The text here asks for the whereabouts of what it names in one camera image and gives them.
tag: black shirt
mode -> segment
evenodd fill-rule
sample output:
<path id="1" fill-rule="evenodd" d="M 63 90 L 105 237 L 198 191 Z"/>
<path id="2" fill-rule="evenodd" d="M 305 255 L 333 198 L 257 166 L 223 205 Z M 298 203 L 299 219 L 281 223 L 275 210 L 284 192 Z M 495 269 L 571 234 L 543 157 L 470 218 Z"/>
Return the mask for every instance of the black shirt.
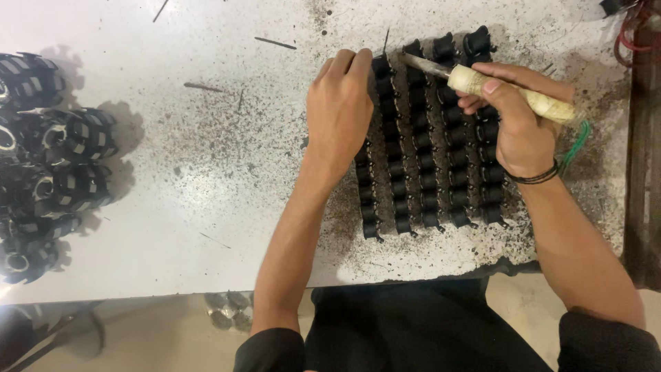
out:
<path id="1" fill-rule="evenodd" d="M 273 328 L 237 351 L 235 372 L 551 371 L 486 304 L 487 280 L 315 289 L 315 319 L 300 334 Z M 569 312 L 559 371 L 661 371 L 654 337 Z"/>

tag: white table surface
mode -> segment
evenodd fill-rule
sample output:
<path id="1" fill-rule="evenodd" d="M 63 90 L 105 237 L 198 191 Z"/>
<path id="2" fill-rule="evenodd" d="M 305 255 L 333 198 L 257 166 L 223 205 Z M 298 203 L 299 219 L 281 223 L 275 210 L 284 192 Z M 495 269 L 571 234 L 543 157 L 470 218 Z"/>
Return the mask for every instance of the white table surface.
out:
<path id="1" fill-rule="evenodd" d="M 621 252 L 629 76 L 611 55 L 615 20 L 598 20 L 596 3 L 170 0 L 153 23 L 161 0 L 6 1 L 1 51 L 57 63 L 71 107 L 101 107 L 120 121 L 122 152 L 110 162 L 120 200 L 63 239 L 70 250 L 59 271 L 0 284 L 0 304 L 251 290 L 305 151 L 309 82 L 339 48 L 380 52 L 388 27 L 391 53 L 485 24 L 497 60 L 554 63 L 553 77 L 585 89 L 598 128 L 568 180 Z M 388 211 L 384 184 L 379 210 Z M 329 203 L 309 285 L 431 279 L 501 256 L 534 259 L 523 208 L 507 221 L 513 230 L 416 225 L 417 239 L 386 226 L 384 244 L 365 241 L 349 173 Z"/>

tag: black sleeve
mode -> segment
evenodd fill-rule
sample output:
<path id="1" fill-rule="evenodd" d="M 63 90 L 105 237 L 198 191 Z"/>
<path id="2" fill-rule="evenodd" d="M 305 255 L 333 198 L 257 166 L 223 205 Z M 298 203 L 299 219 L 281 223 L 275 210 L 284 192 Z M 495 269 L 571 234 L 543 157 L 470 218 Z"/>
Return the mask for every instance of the black sleeve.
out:
<path id="1" fill-rule="evenodd" d="M 560 319 L 559 372 L 661 371 L 654 336 L 628 324 L 568 312 Z"/>
<path id="2" fill-rule="evenodd" d="M 254 334 L 239 347 L 234 372 L 300 372 L 305 363 L 301 334 L 271 328 Z"/>

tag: soldering iron handle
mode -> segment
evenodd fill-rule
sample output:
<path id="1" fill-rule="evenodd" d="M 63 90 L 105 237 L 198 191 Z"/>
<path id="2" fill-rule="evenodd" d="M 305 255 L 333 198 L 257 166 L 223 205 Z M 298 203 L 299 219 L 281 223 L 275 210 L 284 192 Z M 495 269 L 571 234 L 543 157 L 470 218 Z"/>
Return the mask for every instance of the soldering iron handle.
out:
<path id="1" fill-rule="evenodd" d="M 482 86 L 488 79 L 489 76 L 466 66 L 457 65 L 452 70 L 447 84 L 456 91 L 482 96 Z M 563 125 L 580 122 L 582 115 L 573 105 L 516 85 L 512 86 L 519 89 L 535 114 Z"/>

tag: black wrist band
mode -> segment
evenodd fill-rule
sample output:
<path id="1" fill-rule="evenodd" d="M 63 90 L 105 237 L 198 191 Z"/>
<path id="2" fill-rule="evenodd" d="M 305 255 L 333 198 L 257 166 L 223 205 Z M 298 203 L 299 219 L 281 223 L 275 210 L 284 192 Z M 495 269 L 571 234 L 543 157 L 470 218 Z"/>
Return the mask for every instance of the black wrist band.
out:
<path id="1" fill-rule="evenodd" d="M 535 177 L 516 177 L 510 174 L 510 172 L 505 171 L 505 174 L 514 182 L 520 183 L 522 185 L 536 185 L 538 183 L 546 182 L 550 180 L 551 178 L 554 178 L 558 172 L 560 171 L 560 168 L 558 167 L 558 161 L 553 158 L 553 167 L 551 167 L 549 170 L 546 172 L 536 175 Z"/>

